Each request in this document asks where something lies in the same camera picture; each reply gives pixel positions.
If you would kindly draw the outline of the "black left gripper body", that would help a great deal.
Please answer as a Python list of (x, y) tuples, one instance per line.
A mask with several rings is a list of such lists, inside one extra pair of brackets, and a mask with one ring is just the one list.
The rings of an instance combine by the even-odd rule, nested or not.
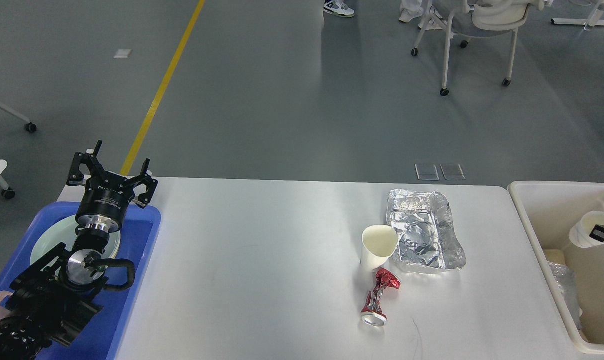
[(84, 187), (84, 196), (75, 215), (78, 227), (106, 234), (120, 231), (130, 203), (144, 207), (144, 194), (135, 193), (135, 188), (143, 184), (143, 175), (126, 178), (104, 172), (87, 177), (77, 172), (75, 185)]

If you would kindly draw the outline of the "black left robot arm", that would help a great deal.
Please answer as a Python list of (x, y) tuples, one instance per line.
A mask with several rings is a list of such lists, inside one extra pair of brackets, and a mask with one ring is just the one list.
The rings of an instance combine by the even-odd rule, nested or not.
[(97, 157), (102, 144), (77, 152), (69, 168), (66, 184), (84, 187), (71, 249), (56, 244), (10, 285), (9, 313), (0, 320), (0, 360), (34, 360), (53, 342), (70, 346), (103, 309), (94, 303), (100, 292), (135, 284), (134, 262), (108, 258), (106, 247), (123, 228), (130, 203), (146, 208), (158, 181), (149, 174), (149, 159), (135, 177), (106, 171)]

